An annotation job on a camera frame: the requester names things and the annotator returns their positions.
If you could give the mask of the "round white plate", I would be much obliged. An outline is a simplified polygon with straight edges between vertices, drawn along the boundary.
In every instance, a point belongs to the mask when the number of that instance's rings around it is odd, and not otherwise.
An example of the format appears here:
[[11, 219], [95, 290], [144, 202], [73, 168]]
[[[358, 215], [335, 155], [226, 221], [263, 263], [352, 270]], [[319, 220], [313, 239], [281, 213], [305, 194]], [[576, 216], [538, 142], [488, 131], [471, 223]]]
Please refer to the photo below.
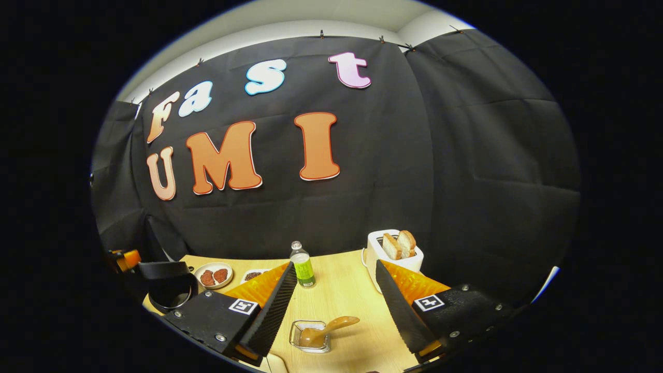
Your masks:
[[[200, 281], [201, 274], [203, 274], [206, 270], [211, 270], [212, 272], [214, 272], [214, 271], [216, 271], [218, 269], [221, 269], [221, 268], [227, 268], [228, 271], [229, 271], [228, 278], [226, 279], [225, 282], [223, 282], [221, 284], [218, 284], [218, 283], [215, 282], [214, 286], [203, 286], [202, 285], [202, 283]], [[223, 263], [223, 262], [212, 262], [210, 264], [201, 265], [201, 267], [198, 267], [194, 271], [193, 274], [196, 277], [199, 284], [201, 286], [203, 286], [204, 288], [206, 288], [206, 290], [218, 290], [218, 289], [222, 288], [223, 286], [226, 286], [227, 284], [229, 284], [232, 281], [232, 279], [234, 278], [234, 270], [232, 269], [232, 267], [230, 267], [229, 264], [226, 264], [226, 263]]]

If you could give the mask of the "wooden spoon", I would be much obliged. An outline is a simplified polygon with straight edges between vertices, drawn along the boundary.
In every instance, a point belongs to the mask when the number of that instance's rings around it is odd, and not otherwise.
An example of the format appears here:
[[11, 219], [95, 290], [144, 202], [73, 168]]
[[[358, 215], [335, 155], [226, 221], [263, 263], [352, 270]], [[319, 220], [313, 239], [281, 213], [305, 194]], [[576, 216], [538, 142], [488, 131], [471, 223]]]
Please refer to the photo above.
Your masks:
[[300, 333], [299, 345], [304, 348], [319, 349], [325, 343], [325, 337], [337, 329], [357, 324], [360, 318], [353, 316], [337, 317], [329, 321], [322, 329], [305, 328]]

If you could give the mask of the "black rice cooker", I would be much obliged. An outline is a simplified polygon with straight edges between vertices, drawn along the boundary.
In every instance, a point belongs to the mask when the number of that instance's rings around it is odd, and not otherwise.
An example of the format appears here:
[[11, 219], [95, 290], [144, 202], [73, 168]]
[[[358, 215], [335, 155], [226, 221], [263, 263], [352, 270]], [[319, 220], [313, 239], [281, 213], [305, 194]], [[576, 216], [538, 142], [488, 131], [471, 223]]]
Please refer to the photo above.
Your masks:
[[197, 295], [197, 279], [185, 262], [139, 263], [148, 282], [148, 300], [159, 312], [178, 309]]

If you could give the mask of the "green drink bottle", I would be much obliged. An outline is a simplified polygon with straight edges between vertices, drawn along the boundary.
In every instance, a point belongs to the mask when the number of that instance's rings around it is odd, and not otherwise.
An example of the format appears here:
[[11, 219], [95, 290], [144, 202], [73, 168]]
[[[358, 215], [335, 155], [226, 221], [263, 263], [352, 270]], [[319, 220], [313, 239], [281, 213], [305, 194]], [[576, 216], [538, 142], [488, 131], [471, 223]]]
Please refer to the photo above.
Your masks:
[[314, 286], [316, 284], [316, 279], [313, 274], [310, 255], [303, 248], [300, 241], [294, 241], [291, 243], [290, 260], [294, 264], [298, 283], [304, 288]]

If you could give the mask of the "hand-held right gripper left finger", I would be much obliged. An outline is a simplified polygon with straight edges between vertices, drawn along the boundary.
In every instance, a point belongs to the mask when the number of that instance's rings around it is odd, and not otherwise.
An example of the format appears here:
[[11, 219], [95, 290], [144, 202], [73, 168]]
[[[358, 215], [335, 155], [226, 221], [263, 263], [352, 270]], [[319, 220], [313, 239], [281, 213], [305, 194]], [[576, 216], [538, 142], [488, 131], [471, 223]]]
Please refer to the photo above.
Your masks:
[[259, 367], [296, 286], [294, 264], [287, 262], [225, 294], [197, 295], [163, 318], [185, 337], [225, 358]]

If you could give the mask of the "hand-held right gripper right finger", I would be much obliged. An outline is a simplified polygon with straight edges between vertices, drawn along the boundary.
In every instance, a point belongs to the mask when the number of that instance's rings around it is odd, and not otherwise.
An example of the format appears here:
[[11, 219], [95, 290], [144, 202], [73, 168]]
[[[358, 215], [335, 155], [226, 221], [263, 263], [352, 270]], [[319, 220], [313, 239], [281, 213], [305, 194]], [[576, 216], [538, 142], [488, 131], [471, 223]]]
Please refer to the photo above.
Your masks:
[[419, 363], [466, 350], [510, 321], [516, 310], [474, 285], [447, 286], [377, 260], [375, 278], [408, 350]]

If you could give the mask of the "black backdrop cloth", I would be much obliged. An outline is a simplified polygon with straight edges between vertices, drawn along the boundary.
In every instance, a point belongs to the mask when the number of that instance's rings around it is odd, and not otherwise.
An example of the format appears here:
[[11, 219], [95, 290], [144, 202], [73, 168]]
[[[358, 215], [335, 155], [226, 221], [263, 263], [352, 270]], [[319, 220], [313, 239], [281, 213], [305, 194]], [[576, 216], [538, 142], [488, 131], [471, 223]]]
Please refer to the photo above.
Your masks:
[[422, 271], [518, 307], [559, 265], [580, 170], [562, 110], [475, 29], [403, 52], [301, 36], [214, 57], [116, 102], [93, 151], [106, 248], [284, 258], [410, 231]]

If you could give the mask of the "white toaster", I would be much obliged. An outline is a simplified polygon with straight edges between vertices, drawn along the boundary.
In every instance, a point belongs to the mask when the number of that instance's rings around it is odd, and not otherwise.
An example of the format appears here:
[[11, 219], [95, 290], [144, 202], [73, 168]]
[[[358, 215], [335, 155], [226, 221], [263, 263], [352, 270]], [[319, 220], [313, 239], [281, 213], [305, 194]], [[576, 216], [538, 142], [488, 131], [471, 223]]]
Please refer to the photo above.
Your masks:
[[424, 253], [419, 249], [419, 247], [414, 246], [415, 255], [410, 258], [404, 258], [400, 260], [391, 260], [388, 257], [387, 253], [383, 249], [383, 238], [384, 234], [393, 236], [397, 238], [400, 231], [397, 229], [384, 229], [383, 231], [371, 232], [367, 236], [367, 244], [363, 250], [363, 264], [367, 268], [368, 274], [372, 280], [372, 283], [375, 289], [381, 294], [381, 288], [376, 279], [376, 264], [378, 260], [386, 260], [392, 262], [396, 265], [400, 265], [406, 269], [412, 270], [414, 272], [419, 272], [421, 270], [422, 262], [424, 259]]

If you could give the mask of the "toast bread slice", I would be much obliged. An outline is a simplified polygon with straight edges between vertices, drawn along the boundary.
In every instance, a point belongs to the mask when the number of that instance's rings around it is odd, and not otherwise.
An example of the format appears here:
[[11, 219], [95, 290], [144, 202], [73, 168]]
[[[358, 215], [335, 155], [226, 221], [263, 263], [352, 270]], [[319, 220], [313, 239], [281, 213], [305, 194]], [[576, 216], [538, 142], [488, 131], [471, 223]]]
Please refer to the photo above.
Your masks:
[[409, 231], [400, 231], [396, 242], [400, 248], [400, 259], [416, 255], [416, 239]]
[[382, 247], [389, 260], [395, 261], [401, 259], [402, 250], [393, 235], [388, 233], [383, 234]]

